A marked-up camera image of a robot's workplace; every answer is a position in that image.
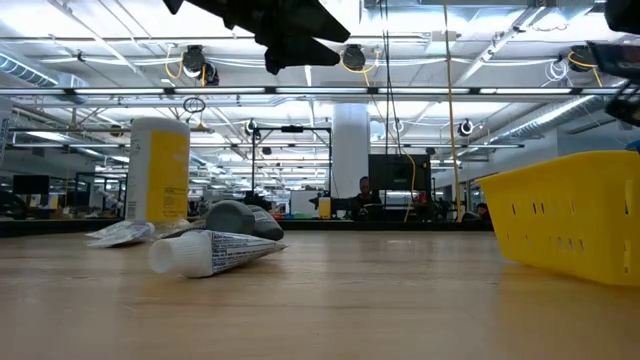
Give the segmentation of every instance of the wooden table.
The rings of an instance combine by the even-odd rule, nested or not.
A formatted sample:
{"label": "wooden table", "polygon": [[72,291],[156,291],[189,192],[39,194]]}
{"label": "wooden table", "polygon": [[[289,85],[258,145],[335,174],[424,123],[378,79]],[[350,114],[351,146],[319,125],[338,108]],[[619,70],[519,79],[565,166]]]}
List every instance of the wooden table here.
{"label": "wooden table", "polygon": [[288,232],[208,279],[147,246],[0,239],[0,358],[634,359],[640,291],[501,259],[487,233]]}

